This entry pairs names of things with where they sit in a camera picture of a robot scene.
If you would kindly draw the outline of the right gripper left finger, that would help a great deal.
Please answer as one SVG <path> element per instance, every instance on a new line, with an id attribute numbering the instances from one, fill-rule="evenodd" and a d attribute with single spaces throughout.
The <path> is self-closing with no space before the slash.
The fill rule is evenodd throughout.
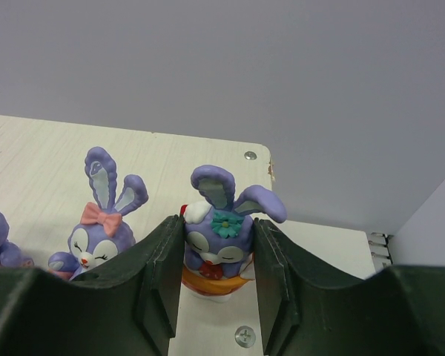
<path id="1" fill-rule="evenodd" d="M 173 215 L 71 281 L 40 268 L 0 268 L 0 355 L 166 355 L 183 252 L 183 221 Z"/>

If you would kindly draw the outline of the purple bunny red base toy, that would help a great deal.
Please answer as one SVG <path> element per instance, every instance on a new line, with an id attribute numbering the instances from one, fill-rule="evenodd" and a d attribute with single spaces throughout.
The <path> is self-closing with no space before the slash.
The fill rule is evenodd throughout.
<path id="1" fill-rule="evenodd" d="M 255 278 L 252 214 L 283 223 L 286 207 L 261 185 L 237 194 L 234 176 L 215 165 L 195 168 L 191 185 L 204 199 L 180 209 L 185 230 L 182 284 L 198 297 L 224 303 Z"/>

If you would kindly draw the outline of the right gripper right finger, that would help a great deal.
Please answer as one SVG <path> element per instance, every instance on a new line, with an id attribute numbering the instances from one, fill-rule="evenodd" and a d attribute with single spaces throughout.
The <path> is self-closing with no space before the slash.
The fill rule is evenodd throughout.
<path id="1" fill-rule="evenodd" d="M 255 220 L 265 355 L 445 355 L 445 267 L 392 266 L 362 280 Z"/>

